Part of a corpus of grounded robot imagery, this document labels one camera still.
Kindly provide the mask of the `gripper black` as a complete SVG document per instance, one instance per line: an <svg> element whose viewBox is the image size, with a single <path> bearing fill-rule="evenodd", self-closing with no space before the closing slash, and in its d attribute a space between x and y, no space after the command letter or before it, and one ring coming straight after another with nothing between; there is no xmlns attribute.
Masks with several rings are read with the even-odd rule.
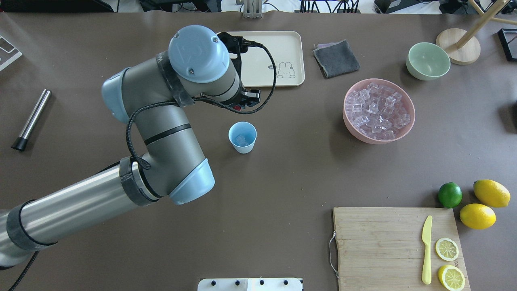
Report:
<svg viewBox="0 0 517 291"><path fill-rule="evenodd" d="M241 88L241 90L234 96L232 106L247 106L254 107L261 101L260 90L247 90Z"/></svg>

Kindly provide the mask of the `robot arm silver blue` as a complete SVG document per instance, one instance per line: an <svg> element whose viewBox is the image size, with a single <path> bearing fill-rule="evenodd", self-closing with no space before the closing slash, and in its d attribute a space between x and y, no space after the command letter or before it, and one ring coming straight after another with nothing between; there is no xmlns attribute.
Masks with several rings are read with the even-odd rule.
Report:
<svg viewBox="0 0 517 291"><path fill-rule="evenodd" d="M130 156L99 173L1 213L1 269L27 260L60 239L168 196L193 201L215 184L184 107L197 101L246 114L262 109L260 90L241 81L240 55L263 44L215 33L201 25L181 28L168 49L107 79L102 97L126 124Z"/></svg>

